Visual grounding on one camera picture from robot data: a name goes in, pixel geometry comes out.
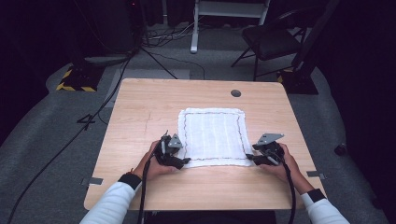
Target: wooden table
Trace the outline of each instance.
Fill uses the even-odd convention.
[[[241,91],[240,97],[231,96]],[[188,107],[239,108],[246,114],[250,144],[263,133],[283,133],[285,143],[306,171],[316,171],[303,135],[279,83],[135,79],[122,81],[119,95],[93,172],[102,185],[90,185],[85,207],[91,209],[102,194],[149,150],[151,142],[169,130],[177,133],[177,116]],[[318,177],[308,177],[323,190]],[[303,208],[297,196],[298,208]],[[140,190],[130,209],[137,210]],[[288,184],[256,166],[212,166],[182,169],[148,182],[146,210],[290,209]]]

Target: white towel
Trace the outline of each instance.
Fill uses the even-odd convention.
[[[236,108],[187,108],[178,115],[180,159],[191,158],[185,168],[212,165],[250,166],[245,113]]]

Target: person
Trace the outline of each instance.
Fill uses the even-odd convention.
[[[122,223],[129,205],[135,193],[141,186],[143,169],[158,141],[151,144],[149,151],[145,154],[135,169],[122,175],[120,180],[114,183],[85,215],[80,223]],[[290,168],[291,179],[294,187],[300,193],[307,213],[313,224],[320,223],[349,223],[341,213],[326,199],[320,189],[314,187],[305,179],[300,172],[296,160],[290,155],[286,145],[280,144],[285,152],[285,163]],[[276,175],[284,182],[288,182],[283,166],[259,165],[264,172]],[[153,179],[158,175],[165,175],[176,170],[175,167],[162,166],[155,158],[151,159],[147,179]]]

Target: person's right hand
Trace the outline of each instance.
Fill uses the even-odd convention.
[[[312,185],[305,179],[303,174],[301,174],[296,160],[289,153],[288,147],[281,143],[279,143],[279,145],[283,148],[283,151],[285,152],[285,163],[289,166],[291,179],[297,191],[300,194],[304,194],[307,193],[309,190],[314,189],[314,187],[312,187]],[[283,165],[273,166],[261,164],[259,165],[259,167],[270,174],[276,175],[279,179],[288,183],[288,177],[286,175],[286,171]]]

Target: chair seat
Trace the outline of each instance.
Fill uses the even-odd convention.
[[[261,29],[255,28],[256,27],[245,29],[242,36],[250,46],[252,46],[253,41],[260,36],[259,49],[252,48],[252,50],[262,61],[297,53],[302,46],[301,43],[285,29],[262,34]]]

